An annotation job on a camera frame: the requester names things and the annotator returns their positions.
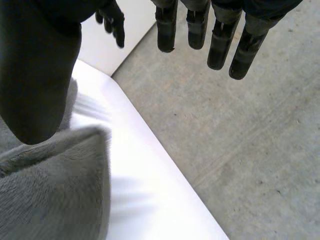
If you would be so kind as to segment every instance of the gray fur pillow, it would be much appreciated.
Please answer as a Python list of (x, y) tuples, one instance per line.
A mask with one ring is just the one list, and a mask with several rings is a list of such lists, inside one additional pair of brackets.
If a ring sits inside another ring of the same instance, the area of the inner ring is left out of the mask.
[(66, 130), (0, 155), (1, 240), (105, 240), (106, 133)]

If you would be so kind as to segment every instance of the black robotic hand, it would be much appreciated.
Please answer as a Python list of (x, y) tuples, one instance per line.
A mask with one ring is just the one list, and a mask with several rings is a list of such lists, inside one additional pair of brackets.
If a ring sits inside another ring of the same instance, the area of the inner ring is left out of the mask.
[[(158, 48), (165, 53), (174, 50), (178, 0), (151, 0), (156, 5)], [(220, 70), (226, 61), (242, 11), (245, 26), (233, 61), (229, 68), (231, 78), (244, 78), (263, 43), (269, 29), (302, 0), (181, 0), (188, 9), (188, 42), (193, 49), (201, 49), (205, 42), (210, 3), (215, 23), (207, 65)]]
[(121, 12), (117, 2), (112, 0), (95, 12), (97, 23), (104, 23), (104, 29), (107, 33), (113, 34), (116, 44), (123, 48), (125, 46), (125, 16)]
[(96, 11), (123, 48), (124, 15), (115, 0), (0, 0), (0, 115), (21, 142), (38, 144), (56, 133), (81, 22)]

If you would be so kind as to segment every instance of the white sheet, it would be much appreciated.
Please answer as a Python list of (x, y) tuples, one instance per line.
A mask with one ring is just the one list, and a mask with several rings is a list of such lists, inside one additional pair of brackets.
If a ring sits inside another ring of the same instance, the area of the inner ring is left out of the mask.
[(112, 128), (107, 240), (228, 239), (117, 83), (77, 61), (73, 128)]

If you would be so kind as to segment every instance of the white wall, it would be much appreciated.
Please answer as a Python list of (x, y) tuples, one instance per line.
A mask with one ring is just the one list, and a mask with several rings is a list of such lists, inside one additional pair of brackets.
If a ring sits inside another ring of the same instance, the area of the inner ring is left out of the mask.
[(117, 0), (124, 13), (125, 43), (119, 49), (112, 35), (95, 16), (82, 23), (82, 45), (79, 59), (111, 76), (156, 22), (156, 7), (150, 0)]

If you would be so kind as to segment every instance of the gray concrete floor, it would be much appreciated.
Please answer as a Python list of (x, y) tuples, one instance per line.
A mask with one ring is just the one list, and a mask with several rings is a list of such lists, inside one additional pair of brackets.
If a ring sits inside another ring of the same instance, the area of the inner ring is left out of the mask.
[(188, 46), (178, 9), (176, 49), (154, 27), (114, 74), (133, 105), (232, 239), (320, 237), (320, 2), (305, 0), (263, 43), (247, 77), (220, 71)]

